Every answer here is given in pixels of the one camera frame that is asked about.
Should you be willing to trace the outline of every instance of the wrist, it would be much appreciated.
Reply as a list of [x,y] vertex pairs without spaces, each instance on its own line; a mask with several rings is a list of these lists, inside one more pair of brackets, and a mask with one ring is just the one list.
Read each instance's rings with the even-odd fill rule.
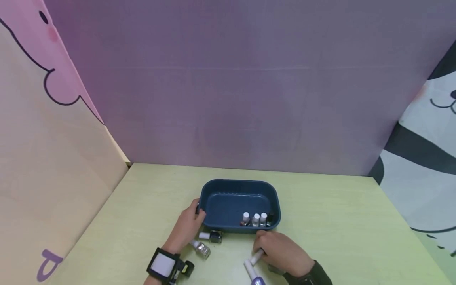
[[315,261],[311,258],[306,258],[303,259],[301,262],[296,263],[296,267],[289,272],[290,275],[299,278],[302,277],[306,274],[309,274],[309,272],[312,270],[312,268],[315,265]]
[[162,250],[165,250],[171,254],[180,254],[181,248],[169,241],[166,241],[165,244],[161,247]]

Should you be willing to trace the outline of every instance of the hand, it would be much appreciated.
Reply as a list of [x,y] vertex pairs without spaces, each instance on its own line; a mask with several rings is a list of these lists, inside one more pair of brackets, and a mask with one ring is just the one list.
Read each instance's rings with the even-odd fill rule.
[[195,215],[198,202],[199,198],[193,200],[190,206],[182,211],[162,249],[172,254],[179,254],[195,238],[206,217],[206,212],[202,209],[199,210],[198,215]]
[[310,272],[315,261],[299,245],[282,233],[257,231],[254,252],[264,250],[261,259],[294,277],[302,277]]

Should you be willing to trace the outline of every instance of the black sleeve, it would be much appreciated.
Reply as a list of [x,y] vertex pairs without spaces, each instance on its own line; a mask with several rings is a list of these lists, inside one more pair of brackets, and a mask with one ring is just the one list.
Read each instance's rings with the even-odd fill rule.
[[309,274],[299,278],[291,276],[289,273],[285,273],[283,276],[290,285],[332,285],[331,279],[316,260]]

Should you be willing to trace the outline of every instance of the blue plastic tray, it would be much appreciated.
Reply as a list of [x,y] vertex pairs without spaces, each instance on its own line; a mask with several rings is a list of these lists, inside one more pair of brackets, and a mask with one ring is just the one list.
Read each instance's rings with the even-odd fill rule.
[[[204,226],[231,233],[255,233],[271,230],[280,223],[280,205],[277,192],[269,183],[250,180],[211,180],[201,191],[199,209],[206,212]],[[270,227],[243,227],[239,223],[244,212],[274,212]]]

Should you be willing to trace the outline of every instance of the white cap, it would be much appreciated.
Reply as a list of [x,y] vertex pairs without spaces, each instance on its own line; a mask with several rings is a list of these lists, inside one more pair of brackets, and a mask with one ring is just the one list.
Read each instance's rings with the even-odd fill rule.
[[244,212],[244,215],[242,217],[242,221],[244,223],[248,222],[249,221],[249,218],[250,218],[250,214],[248,212]]
[[252,221],[253,223],[259,222],[259,214],[254,214],[254,219]]
[[267,217],[268,217],[268,214],[266,214],[266,213],[261,213],[261,217],[259,218],[259,222],[260,222],[260,223],[265,223]]
[[264,254],[263,249],[259,249],[250,259],[250,263],[252,266],[255,266],[255,264],[258,262],[258,260],[261,258],[261,256]]
[[200,239],[210,239],[211,234],[210,233],[200,233],[199,238]]
[[198,245],[199,245],[199,242],[196,241],[196,240],[194,240],[194,239],[192,239],[192,240],[190,241],[190,244],[191,244],[194,248],[197,248]]

